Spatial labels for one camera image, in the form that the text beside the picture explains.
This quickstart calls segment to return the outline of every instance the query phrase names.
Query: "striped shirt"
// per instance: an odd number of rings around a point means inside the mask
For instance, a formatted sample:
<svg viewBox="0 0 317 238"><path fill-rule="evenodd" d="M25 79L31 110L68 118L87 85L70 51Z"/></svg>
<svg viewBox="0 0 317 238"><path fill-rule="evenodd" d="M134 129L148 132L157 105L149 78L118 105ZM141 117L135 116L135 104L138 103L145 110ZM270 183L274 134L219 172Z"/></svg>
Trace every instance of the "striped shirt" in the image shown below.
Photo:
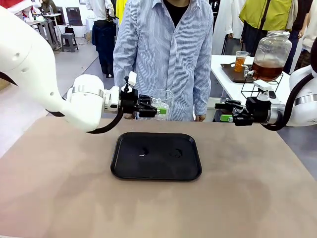
<svg viewBox="0 0 317 238"><path fill-rule="evenodd" d="M163 0L128 0L113 52L116 86L134 71L139 94L153 89L174 93L169 120L193 120L194 105L196 115L206 114L212 26L205 0L191 0L176 27Z"/></svg>

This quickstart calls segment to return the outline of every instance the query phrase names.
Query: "brown liquid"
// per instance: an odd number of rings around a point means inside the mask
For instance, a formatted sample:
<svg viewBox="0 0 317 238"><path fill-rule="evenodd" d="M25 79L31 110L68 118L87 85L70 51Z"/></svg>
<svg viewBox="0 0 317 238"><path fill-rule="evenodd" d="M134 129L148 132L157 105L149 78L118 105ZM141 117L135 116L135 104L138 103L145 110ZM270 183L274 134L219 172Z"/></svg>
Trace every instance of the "brown liquid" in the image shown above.
<svg viewBox="0 0 317 238"><path fill-rule="evenodd" d="M242 72L242 65L244 64L245 60L246 60L246 58L243 58L243 57L236 58L236 63L234 65L235 72Z"/></svg>
<svg viewBox="0 0 317 238"><path fill-rule="evenodd" d="M253 79L270 82L275 80L283 71L284 67L278 67L274 62L261 62L261 66L253 63L252 70L254 70Z"/></svg>

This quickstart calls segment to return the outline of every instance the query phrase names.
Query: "plastic cup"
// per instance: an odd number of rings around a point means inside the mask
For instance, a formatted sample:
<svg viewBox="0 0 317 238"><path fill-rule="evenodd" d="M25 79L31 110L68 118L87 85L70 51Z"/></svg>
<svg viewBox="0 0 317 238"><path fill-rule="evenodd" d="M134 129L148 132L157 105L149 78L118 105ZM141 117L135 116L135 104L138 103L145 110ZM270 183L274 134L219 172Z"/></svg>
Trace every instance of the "plastic cup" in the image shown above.
<svg viewBox="0 0 317 238"><path fill-rule="evenodd" d="M235 72L242 72L242 65L244 64L248 54L249 52L246 51L237 51L236 63L234 65Z"/></svg>
<svg viewBox="0 0 317 238"><path fill-rule="evenodd" d="M169 90L155 89L149 92L149 96L151 98L151 106L159 111L159 114L154 119L167 120L174 94Z"/></svg>

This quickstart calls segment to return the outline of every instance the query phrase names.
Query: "beige table surface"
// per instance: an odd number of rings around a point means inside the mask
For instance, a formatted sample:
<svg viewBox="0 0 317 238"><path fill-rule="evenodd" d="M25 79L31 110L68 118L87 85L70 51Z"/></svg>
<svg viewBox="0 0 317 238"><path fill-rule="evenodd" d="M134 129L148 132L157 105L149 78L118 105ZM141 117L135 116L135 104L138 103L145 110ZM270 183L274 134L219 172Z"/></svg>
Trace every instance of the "beige table surface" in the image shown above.
<svg viewBox="0 0 317 238"><path fill-rule="evenodd" d="M116 179L110 162L118 136L128 131L191 135L200 179ZM277 133L260 125L123 120L90 135L46 117L0 159L0 235L316 238L317 188Z"/></svg>

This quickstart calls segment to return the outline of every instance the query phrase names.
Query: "glass jar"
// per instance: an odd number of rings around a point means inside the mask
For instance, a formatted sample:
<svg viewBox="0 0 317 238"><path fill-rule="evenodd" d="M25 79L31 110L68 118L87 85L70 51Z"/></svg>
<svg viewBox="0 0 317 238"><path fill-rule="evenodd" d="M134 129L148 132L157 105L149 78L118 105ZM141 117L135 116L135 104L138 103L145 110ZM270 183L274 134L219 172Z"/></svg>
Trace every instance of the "glass jar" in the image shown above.
<svg viewBox="0 0 317 238"><path fill-rule="evenodd" d="M155 115L154 119L167 120L174 94L169 90L155 89L149 92L149 96L151 98L151 106L160 111L159 114Z"/></svg>
<svg viewBox="0 0 317 238"><path fill-rule="evenodd" d="M289 36L286 31L269 31L267 37L260 40L252 65L254 80L269 82L282 73L292 49Z"/></svg>

